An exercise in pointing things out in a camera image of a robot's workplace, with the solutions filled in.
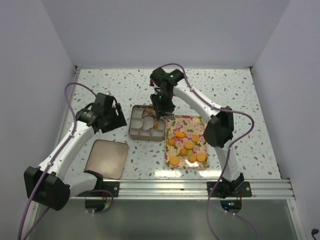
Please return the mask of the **gold square cookie tin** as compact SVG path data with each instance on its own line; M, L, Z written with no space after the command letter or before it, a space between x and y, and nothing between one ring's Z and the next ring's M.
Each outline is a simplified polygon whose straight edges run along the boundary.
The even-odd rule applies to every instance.
M134 105L131 110L128 135L131 140L162 142L165 138L165 121L156 118L146 117L146 105ZM157 121L158 129L154 129L154 122Z

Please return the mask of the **round sandwich cookie front right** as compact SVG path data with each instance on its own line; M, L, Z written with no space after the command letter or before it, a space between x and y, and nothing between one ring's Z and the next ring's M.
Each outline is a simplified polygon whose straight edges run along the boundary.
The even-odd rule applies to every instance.
M204 152L199 152L196 154L196 160L200 163L203 163L207 158L207 155Z

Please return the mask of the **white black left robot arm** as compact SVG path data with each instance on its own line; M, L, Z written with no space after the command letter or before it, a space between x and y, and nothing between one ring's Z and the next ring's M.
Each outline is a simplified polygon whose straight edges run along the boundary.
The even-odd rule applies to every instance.
M55 211L61 210L69 198L89 192L103 193L103 176L84 170L73 181L65 180L67 171L83 146L97 133L107 133L127 125L121 104L112 95L98 93L95 101L73 112L73 123L62 141L37 167L29 166L24 174L29 201Z

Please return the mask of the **round sandwich cookie middle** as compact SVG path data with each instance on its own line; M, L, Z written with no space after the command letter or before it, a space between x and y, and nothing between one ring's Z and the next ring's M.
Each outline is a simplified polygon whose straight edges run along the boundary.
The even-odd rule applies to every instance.
M192 150L194 147L194 144L192 141L185 141L183 146L187 150Z

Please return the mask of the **orange flower cookie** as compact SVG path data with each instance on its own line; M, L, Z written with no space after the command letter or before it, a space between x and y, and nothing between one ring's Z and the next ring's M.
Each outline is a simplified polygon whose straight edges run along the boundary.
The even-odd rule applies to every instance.
M187 156L188 153L189 153L189 150L186 149L186 148L181 148L180 151L179 151L179 155L182 156L182 157Z
M153 128L156 130L158 129L158 121L157 120L154 122Z

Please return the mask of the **floral rectangular tray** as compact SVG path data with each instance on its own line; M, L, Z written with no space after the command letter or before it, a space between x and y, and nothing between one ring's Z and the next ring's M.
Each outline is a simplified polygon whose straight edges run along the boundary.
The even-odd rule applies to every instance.
M204 138L206 126L200 116L176 115L174 120L166 120L165 166L176 169L208 168L208 144Z

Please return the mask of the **aluminium frame rail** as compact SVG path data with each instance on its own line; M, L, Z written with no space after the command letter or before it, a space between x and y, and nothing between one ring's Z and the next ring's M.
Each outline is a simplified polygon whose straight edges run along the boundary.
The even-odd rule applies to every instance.
M221 106L236 114L234 154L252 197L242 198L239 215L224 212L209 198L207 182L218 179L221 166L212 147L208 168L170 168L163 141L138 141L124 126L97 133L76 152L65 180L84 179L95 141L123 143L128 149L119 192L111 209L93 215L84 197L73 197L60 210L50 210L31 234L34 240L296 240L294 193L281 178L265 120L248 69L189 69L189 81Z

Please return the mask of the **round sandwich cookie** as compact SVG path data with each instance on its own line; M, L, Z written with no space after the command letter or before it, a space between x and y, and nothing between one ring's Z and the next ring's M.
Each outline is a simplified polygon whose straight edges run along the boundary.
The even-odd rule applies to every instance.
M194 142L194 143L197 143L199 140L200 140L200 137L196 134L194 134L192 137L191 137L191 140Z
M172 155L170 156L169 158L169 163L173 166L176 166L178 165L180 162L180 158L177 156L177 155Z
M144 116L144 118L146 118L146 117L151 117L151 118L155 118L155 116L153 115L153 114L151 114L151 113L147 113L145 116Z
M200 163L203 163L207 158L207 155L204 152L199 152L196 154L196 160Z
M187 150L192 150L194 147L194 144L192 141L185 141L183 146Z

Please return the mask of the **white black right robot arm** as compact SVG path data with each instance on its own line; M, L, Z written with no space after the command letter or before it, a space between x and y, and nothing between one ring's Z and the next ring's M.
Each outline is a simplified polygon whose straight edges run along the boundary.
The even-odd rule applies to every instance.
M230 143L233 139L234 116L229 107L221 107L207 98L191 84L184 70L175 69L166 72L162 67L152 71L150 75L154 93L150 99L155 109L157 119L174 119L176 106L173 97L187 103L204 120L206 127L203 132L204 140L214 147L222 168L221 179L212 191L225 199L234 197L244 182Z

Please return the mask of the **metal serving tongs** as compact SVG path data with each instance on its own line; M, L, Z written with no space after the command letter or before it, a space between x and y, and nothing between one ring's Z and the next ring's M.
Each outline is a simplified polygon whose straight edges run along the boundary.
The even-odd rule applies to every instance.
M145 106L145 111L151 117L157 120L175 120L175 115L173 112L156 110L153 105Z

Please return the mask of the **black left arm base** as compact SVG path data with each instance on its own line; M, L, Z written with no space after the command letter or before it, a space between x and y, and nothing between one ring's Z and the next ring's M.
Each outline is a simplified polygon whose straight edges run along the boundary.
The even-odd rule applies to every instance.
M77 197L104 197L110 198L113 195L114 198L119 196L120 183L118 181L104 181L103 185L98 188L98 192L86 191L82 192Z

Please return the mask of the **orange flower cookie front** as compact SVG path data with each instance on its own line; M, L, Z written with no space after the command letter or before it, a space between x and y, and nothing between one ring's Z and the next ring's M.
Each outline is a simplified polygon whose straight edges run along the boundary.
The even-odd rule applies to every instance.
M189 153L189 150L186 149L186 148L181 148L180 151L179 151L179 155L182 156L182 157L187 156L188 153Z

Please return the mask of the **gold square tin lid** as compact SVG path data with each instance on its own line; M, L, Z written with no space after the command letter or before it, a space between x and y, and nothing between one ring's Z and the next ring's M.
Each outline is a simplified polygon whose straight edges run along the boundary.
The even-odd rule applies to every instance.
M96 140L84 170L98 173L107 179L119 180L124 172L128 151L126 143Z

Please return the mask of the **round sandwich cookie top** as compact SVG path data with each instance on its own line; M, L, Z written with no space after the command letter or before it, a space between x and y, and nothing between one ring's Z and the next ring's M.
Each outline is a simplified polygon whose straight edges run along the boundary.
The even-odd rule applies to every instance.
M153 114L151 114L151 113L147 113L145 116L144 116L144 118L146 118L146 117L151 117L151 118L155 118L155 116L153 115Z

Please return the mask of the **round sandwich cookie front left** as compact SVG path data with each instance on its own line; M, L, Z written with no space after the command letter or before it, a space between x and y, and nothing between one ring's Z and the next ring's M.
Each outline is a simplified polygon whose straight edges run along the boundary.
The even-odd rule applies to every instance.
M178 165L180 162L180 158L177 156L177 155L172 155L170 156L169 158L169 163L173 166L176 166Z

